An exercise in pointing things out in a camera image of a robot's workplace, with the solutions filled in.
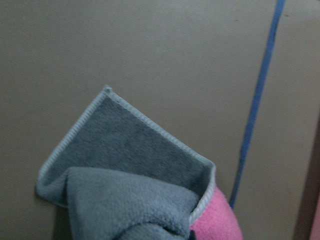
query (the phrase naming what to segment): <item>blue tape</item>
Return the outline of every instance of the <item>blue tape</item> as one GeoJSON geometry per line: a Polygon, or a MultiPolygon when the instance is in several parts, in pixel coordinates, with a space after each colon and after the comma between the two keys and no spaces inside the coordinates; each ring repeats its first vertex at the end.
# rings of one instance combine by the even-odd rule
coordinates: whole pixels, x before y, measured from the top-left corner
{"type": "Polygon", "coordinates": [[[262,93],[264,90],[264,86],[265,86],[265,82],[266,82],[266,78],[267,78],[267,74],[268,74],[268,70],[269,70],[269,66],[272,58],[272,53],[275,46],[277,27],[278,27],[279,19],[283,12],[284,6],[285,6],[285,0],[277,0],[276,6],[274,9],[270,31],[269,31],[268,40],[266,43],[266,48],[264,51],[262,64],[260,67],[259,77],[255,86],[255,92],[254,92],[254,96],[251,103],[251,109],[250,109],[250,113],[246,123],[244,137],[243,137],[243,141],[240,149],[238,170],[236,173],[231,198],[229,201],[231,208],[234,208],[235,206],[237,193],[240,185],[240,180],[241,180],[241,176],[246,163],[246,158],[248,155],[252,134],[255,128],[259,105],[260,105],[262,93]]]}

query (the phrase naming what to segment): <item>gray cloth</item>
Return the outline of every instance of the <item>gray cloth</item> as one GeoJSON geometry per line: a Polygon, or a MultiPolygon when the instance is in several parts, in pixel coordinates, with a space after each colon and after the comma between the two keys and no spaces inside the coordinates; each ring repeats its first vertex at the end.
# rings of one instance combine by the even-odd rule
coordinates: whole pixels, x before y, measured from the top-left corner
{"type": "Polygon", "coordinates": [[[106,86],[42,166],[36,190],[68,208],[75,240],[183,240],[214,168],[106,86]]]}

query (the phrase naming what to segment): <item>pink object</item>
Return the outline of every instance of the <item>pink object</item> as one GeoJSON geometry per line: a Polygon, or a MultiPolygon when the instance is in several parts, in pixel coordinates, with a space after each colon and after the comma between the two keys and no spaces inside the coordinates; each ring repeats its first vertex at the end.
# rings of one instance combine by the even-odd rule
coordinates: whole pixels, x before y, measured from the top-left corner
{"type": "Polygon", "coordinates": [[[242,240],[234,212],[216,187],[203,214],[191,225],[197,240],[242,240]]]}
{"type": "Polygon", "coordinates": [[[320,239],[320,194],[318,199],[318,204],[315,211],[315,216],[313,220],[313,225],[311,229],[310,240],[320,239]]]}

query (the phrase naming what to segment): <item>light gray stitched border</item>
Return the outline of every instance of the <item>light gray stitched border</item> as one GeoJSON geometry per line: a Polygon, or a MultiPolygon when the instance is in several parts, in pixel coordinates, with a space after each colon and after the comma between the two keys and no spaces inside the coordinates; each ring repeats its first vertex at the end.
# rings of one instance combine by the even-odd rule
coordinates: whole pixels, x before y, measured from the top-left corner
{"type": "Polygon", "coordinates": [[[103,88],[103,91],[99,93],[99,95],[92,101],[92,103],[87,107],[87,109],[83,112],[83,114],[80,116],[80,118],[75,122],[75,124],[72,126],[72,128],[69,130],[69,132],[64,136],[62,141],[57,145],[57,147],[54,149],[54,151],[51,153],[51,155],[48,157],[47,161],[43,164],[41,169],[39,170],[38,174],[38,182],[41,182],[41,179],[45,176],[49,168],[52,166],[54,161],[57,159],[59,154],[68,146],[68,144],[73,140],[73,138],[76,136],[78,131],[83,127],[83,125],[86,123],[86,121],[89,119],[89,117],[94,113],[96,108],[102,103],[102,101],[105,99],[106,96],[108,96],[113,99],[115,102],[119,103],[122,107],[127,109],[129,112],[131,112],[134,116],[139,118],[141,121],[146,123],[150,128],[161,134],[164,138],[171,141],[173,144],[178,146],[180,149],[184,150],[203,164],[207,165],[211,168],[211,176],[209,180],[209,184],[207,186],[206,191],[204,192],[202,198],[198,202],[198,205],[196,208],[192,211],[189,217],[189,223],[190,225],[194,223],[204,212],[206,206],[208,205],[210,199],[213,197],[213,193],[216,187],[216,166],[213,162],[205,158],[204,156],[201,156],[200,154],[196,153],[194,150],[192,150],[190,147],[179,141],[177,138],[169,134],[167,131],[165,131],[163,128],[161,128],[158,124],[156,124],[154,121],[152,121],[150,118],[145,116],[143,113],[141,113],[139,110],[137,110],[135,107],[130,105],[127,101],[125,101],[123,98],[115,94],[111,87],[106,85],[103,88]]]}

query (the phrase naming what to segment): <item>towel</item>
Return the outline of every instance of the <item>towel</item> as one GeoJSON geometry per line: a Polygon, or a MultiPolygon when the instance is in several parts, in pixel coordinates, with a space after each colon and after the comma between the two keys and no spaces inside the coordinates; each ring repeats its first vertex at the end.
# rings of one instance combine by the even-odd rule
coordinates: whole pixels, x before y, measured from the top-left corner
{"type": "Polygon", "coordinates": [[[190,226],[214,199],[215,172],[106,86],[41,167],[36,191],[68,208],[75,240],[198,239],[190,226]]]}

